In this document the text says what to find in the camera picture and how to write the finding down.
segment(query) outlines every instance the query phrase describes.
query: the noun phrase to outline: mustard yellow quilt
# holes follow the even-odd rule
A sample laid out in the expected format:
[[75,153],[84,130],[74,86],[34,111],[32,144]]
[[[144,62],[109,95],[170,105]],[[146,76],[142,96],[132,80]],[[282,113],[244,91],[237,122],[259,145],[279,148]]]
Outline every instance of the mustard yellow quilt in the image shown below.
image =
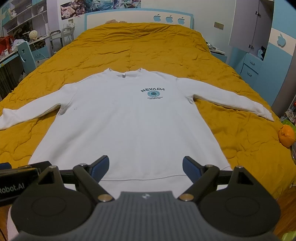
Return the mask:
[[[83,32],[30,73],[0,102],[0,114],[3,108],[18,109],[107,68],[119,72],[144,68],[204,81],[246,96],[271,111],[230,66],[210,54],[199,32],[175,25],[115,23]],[[290,150],[279,142],[282,124],[274,113],[275,122],[270,122],[206,101],[195,103],[232,168],[243,165],[275,198],[295,180],[296,166]],[[56,113],[0,131],[0,163],[10,162],[13,168],[26,165]]]

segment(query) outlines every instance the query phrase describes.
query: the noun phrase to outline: round logo emblem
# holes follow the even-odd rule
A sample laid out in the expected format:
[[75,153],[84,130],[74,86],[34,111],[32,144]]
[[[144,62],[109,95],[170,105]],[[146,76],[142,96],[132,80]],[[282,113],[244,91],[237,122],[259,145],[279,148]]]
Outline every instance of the round logo emblem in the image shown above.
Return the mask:
[[148,92],[148,95],[149,95],[150,97],[157,97],[157,96],[160,95],[160,93],[159,93],[158,91],[149,91],[149,92]]

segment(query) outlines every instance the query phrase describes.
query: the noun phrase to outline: apple-shaped cutout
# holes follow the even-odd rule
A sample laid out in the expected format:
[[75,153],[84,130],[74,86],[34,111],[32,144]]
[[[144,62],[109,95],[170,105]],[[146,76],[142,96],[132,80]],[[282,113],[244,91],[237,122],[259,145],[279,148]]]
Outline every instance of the apple-shaped cutout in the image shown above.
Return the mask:
[[167,21],[167,23],[172,23],[173,22],[172,16],[166,17],[165,20]]
[[183,25],[184,23],[185,23],[185,20],[184,20],[183,17],[178,19],[178,24],[182,24]]
[[153,17],[153,20],[154,20],[155,22],[160,22],[160,16],[159,16],[159,14],[155,15],[155,16]]
[[282,48],[286,45],[286,40],[283,38],[282,34],[278,36],[278,45],[281,46]]

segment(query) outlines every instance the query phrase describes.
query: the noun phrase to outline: light switch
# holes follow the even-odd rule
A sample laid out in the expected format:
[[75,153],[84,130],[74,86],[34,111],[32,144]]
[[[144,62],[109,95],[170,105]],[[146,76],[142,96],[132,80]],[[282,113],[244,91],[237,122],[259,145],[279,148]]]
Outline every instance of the light switch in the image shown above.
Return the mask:
[[221,24],[221,23],[215,22],[215,23],[214,23],[214,27],[223,30],[223,29],[224,29],[224,24]]

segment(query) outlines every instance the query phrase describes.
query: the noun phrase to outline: white sweatshirt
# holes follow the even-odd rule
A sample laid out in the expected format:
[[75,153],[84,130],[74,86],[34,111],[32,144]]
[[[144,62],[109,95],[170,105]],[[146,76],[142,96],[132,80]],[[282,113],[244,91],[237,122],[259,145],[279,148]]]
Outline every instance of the white sweatshirt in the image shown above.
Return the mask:
[[184,156],[230,169],[193,98],[273,121],[261,104],[204,82],[144,69],[124,77],[107,69],[18,110],[3,109],[0,130],[60,108],[29,164],[48,160],[71,169],[108,155],[100,184],[115,198],[121,191],[178,196],[192,184],[182,169]]

